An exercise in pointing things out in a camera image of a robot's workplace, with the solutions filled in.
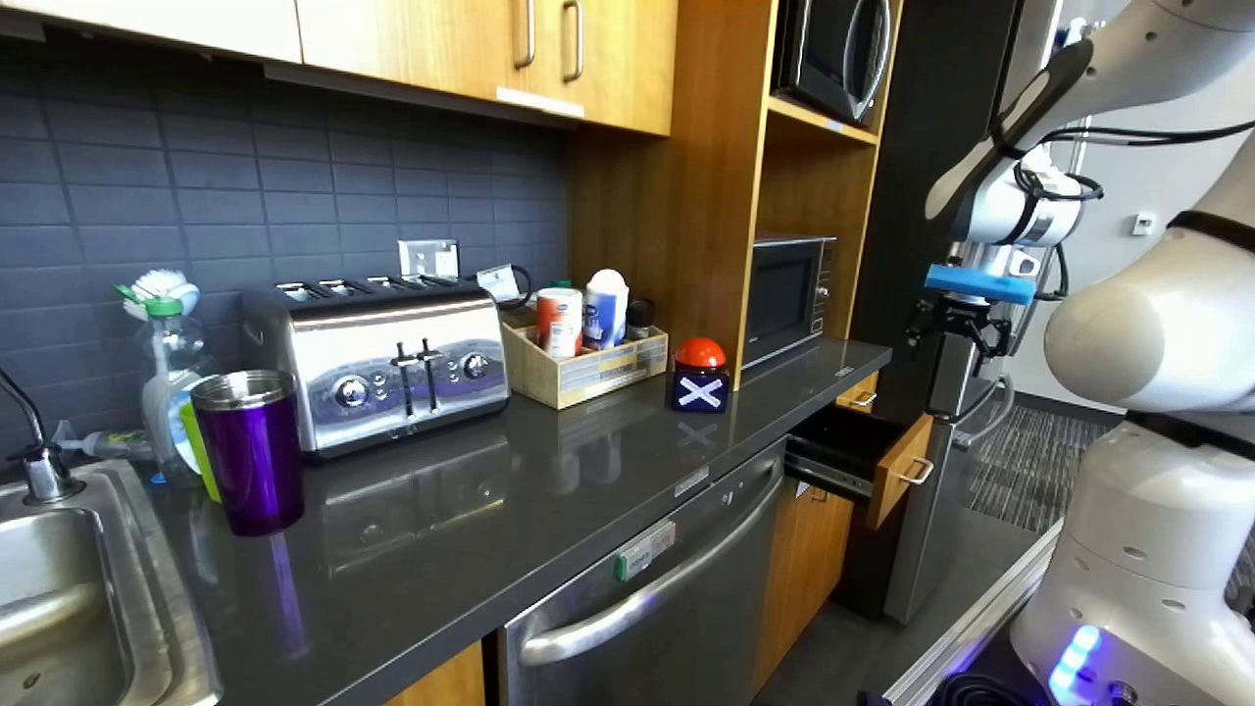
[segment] silver toaster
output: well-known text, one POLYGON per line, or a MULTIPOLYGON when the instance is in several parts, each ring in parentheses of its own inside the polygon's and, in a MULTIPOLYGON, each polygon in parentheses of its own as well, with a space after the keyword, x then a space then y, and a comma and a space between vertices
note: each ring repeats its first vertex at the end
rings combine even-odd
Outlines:
POLYGON ((313 458, 509 400, 496 307, 469 281, 279 281, 243 299, 243 347, 288 375, 313 458))

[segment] sink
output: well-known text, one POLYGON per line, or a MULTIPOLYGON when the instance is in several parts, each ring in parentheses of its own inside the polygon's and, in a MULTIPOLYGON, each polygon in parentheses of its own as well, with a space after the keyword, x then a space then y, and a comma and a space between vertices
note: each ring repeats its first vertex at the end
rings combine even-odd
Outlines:
POLYGON ((73 465, 82 492, 0 487, 0 703, 216 703, 209 632, 127 461, 73 465))

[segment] faucet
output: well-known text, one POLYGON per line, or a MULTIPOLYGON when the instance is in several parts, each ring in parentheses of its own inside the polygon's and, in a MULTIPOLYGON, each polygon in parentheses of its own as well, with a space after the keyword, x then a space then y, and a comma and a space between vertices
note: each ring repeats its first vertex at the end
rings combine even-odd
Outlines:
POLYGON ((26 422, 36 435, 29 452, 24 453, 26 507, 46 507, 77 492, 82 483, 73 483, 69 470, 56 461, 56 441, 46 440, 36 400, 5 367, 0 367, 0 387, 26 410, 26 422))

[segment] purple tumbler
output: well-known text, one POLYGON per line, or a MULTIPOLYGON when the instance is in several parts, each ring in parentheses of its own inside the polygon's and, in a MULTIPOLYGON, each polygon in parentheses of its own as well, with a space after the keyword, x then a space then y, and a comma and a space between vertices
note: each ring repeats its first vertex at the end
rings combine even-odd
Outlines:
POLYGON ((233 534, 300 516, 295 400, 279 373, 237 367, 193 387, 197 422, 233 534))

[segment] wall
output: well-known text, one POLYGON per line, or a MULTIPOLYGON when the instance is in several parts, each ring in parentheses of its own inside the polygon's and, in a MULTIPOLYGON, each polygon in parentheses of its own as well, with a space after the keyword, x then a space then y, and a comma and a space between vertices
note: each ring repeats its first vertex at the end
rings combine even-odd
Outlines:
MULTIPOLYGON (((1062 15, 1112 15, 1122 5, 1117 0, 1070 0, 1062 15)), ((1231 122, 1252 122, 1255 119, 1255 58, 1210 82, 1209 90, 1180 99, 1180 102, 1162 102, 1162 104, 1139 104, 1139 108, 1117 108, 1098 119, 1098 124, 1143 124, 1143 129, 1209 129, 1209 124, 1231 124, 1231 122)), ((1197 205, 1220 167, 1231 160, 1240 147, 1240 138, 1226 141, 1202 141, 1202 146, 1171 146, 1171 147, 1084 147, 1083 173, 1098 175, 1107 184, 1107 201, 1084 209, 1084 219, 1077 231, 1066 239, 1066 258, 1070 258, 1070 285, 1095 285, 1108 274, 1117 274, 1126 261, 1143 253, 1152 239, 1133 239, 1130 219, 1133 210, 1147 209, 1164 219, 1197 205)), ((1015 375, 1020 390, 1062 400, 1062 405, 1084 405, 1084 406, 1107 406, 1095 400, 1083 400, 1066 390, 1041 356, 1041 324, 1056 307, 1039 307, 1020 356, 1010 356, 1003 367, 1015 375)))
MULTIPOLYGON (((150 373, 117 290, 176 266, 216 366, 243 285, 397 274, 397 239, 462 271, 565 266, 565 138, 258 77, 249 62, 0 44, 0 367, 46 419, 135 427, 150 373)), ((26 440, 0 405, 0 453, 26 440)))

